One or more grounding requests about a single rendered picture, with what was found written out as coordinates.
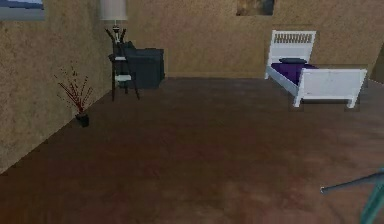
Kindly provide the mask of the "white bed with purple cover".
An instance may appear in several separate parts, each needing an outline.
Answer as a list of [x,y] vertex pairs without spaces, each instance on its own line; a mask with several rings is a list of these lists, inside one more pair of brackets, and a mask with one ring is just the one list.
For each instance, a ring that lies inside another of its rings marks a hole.
[[[315,31],[273,30],[265,68],[272,78],[293,97],[293,106],[302,100],[347,100],[354,108],[366,78],[366,69],[318,68],[309,63]],[[302,58],[306,64],[280,63],[280,58]]]

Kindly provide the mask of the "tripod floor lamp with shelves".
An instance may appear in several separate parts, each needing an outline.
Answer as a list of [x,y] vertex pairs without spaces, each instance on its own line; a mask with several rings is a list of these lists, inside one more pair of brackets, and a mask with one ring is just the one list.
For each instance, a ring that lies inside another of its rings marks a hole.
[[[134,86],[137,99],[140,99],[139,91],[137,88],[137,75],[133,72],[129,65],[128,56],[123,47],[123,40],[126,30],[120,31],[117,24],[118,21],[126,21],[127,16],[127,0],[99,0],[100,2],[100,19],[102,21],[112,21],[113,26],[111,33],[110,30],[105,29],[107,35],[111,39],[112,54],[108,56],[111,62],[111,85],[112,85],[112,100],[115,100],[115,87],[117,82],[131,81]],[[121,74],[116,69],[117,63],[125,63],[128,69],[127,74]]]

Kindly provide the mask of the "red twig plant in pot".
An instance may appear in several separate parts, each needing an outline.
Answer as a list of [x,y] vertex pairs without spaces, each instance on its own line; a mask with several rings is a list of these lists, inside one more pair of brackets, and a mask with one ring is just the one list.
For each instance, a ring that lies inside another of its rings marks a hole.
[[57,97],[76,110],[75,119],[81,127],[88,127],[90,125],[90,118],[86,113],[86,106],[93,93],[93,88],[88,85],[89,77],[87,75],[80,75],[71,66],[69,70],[61,68],[60,74],[55,75],[54,78],[57,80],[57,85],[61,90]]

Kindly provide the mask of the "brown framed picture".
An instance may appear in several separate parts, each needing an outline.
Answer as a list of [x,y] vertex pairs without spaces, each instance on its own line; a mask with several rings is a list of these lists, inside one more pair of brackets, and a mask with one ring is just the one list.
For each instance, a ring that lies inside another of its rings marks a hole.
[[237,0],[237,16],[272,16],[275,0]]

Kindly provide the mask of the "blue grey framed picture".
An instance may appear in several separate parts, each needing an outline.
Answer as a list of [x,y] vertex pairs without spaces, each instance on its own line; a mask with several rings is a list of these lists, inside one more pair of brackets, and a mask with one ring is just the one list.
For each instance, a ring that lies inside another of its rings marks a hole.
[[0,21],[42,21],[42,0],[0,0]]

